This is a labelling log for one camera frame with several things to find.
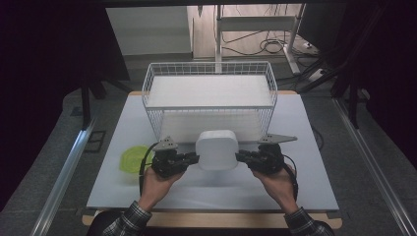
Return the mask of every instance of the green plate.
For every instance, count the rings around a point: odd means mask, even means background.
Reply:
[[[138,173],[141,168],[142,160],[147,153],[148,147],[146,146],[134,146],[123,152],[120,159],[120,170],[128,173]],[[152,163],[153,153],[152,151],[148,155],[147,164]]]

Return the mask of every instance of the forearm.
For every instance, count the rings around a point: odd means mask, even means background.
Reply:
[[[334,233],[331,228],[323,222],[315,221],[310,215],[301,207],[297,211],[286,214],[285,221],[288,228],[294,236],[333,236]]]
[[[104,236],[141,235],[145,230],[151,213],[148,213],[133,202],[131,206],[104,231]]]

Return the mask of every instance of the white tabletop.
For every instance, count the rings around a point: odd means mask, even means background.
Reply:
[[[300,187],[298,205],[308,211],[338,210],[322,157],[318,150],[300,95],[280,94],[268,132],[296,136],[298,141],[283,143],[282,153],[297,165]],[[121,154],[137,145],[156,142],[149,118],[139,95],[129,95],[100,171],[89,196],[87,207],[126,208],[139,197],[138,174],[119,170]],[[240,146],[257,149],[258,145]],[[179,152],[193,150],[179,147]],[[261,182],[246,164],[227,171],[204,171],[190,166],[184,176],[155,209],[191,211],[271,211],[278,208]]]

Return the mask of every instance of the white wall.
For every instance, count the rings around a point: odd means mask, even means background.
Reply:
[[[191,52],[185,6],[106,10],[123,55]]]

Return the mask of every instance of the human hand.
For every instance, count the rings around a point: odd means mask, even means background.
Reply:
[[[288,165],[288,167],[294,172],[292,166]],[[294,199],[291,179],[284,168],[271,175],[265,175],[254,170],[252,173],[261,180],[267,193],[279,204],[286,214],[293,213],[298,209]]]
[[[164,179],[157,175],[152,167],[149,167],[145,171],[143,193],[138,200],[138,206],[144,211],[150,212],[153,207],[168,194],[171,186],[175,181],[179,180],[183,174],[184,172]]]

